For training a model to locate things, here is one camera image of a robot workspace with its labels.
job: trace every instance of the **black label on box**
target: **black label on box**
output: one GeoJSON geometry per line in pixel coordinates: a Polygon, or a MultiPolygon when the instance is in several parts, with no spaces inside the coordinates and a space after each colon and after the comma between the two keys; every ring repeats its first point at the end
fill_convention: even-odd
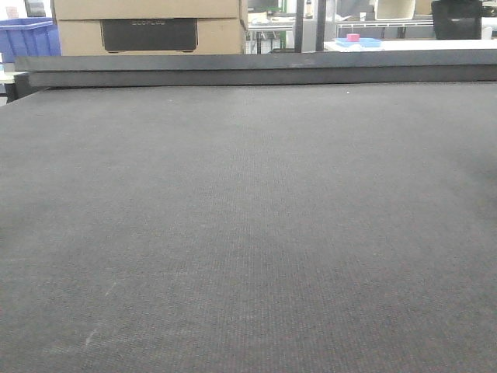
{"type": "Polygon", "coordinates": [[[194,51],[196,19],[104,19],[106,51],[194,51]]]}

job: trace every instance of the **gray felt surface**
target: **gray felt surface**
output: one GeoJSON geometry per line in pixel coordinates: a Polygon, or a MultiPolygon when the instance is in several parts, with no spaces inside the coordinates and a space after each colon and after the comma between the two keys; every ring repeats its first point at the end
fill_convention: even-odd
{"type": "Polygon", "coordinates": [[[496,92],[3,106],[0,371],[496,372],[496,92]]]}

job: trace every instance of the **black frame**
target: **black frame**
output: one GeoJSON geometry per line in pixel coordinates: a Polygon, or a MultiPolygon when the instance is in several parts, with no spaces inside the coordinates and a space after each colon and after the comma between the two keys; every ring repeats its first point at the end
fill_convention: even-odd
{"type": "Polygon", "coordinates": [[[34,87],[296,85],[497,80],[497,53],[384,51],[18,58],[34,87]]]}

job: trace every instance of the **metal pole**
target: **metal pole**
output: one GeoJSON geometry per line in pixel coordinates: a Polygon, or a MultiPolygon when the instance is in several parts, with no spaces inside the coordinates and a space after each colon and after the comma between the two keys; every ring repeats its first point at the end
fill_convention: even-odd
{"type": "Polygon", "coordinates": [[[318,0],[318,26],[316,27],[316,52],[325,50],[326,0],[318,0]]]}
{"type": "Polygon", "coordinates": [[[295,16],[295,53],[302,53],[304,38],[304,8],[305,0],[297,0],[297,14],[295,16]]]}

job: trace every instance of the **white table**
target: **white table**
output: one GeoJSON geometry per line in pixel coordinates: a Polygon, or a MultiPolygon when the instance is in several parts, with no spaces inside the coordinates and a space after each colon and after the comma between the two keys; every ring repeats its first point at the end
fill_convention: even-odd
{"type": "MultiPolygon", "coordinates": [[[[325,42],[327,51],[358,51],[340,47],[335,41],[325,42]]],[[[496,49],[497,40],[386,40],[379,48],[364,48],[361,51],[433,51],[463,49],[496,49]]]]}

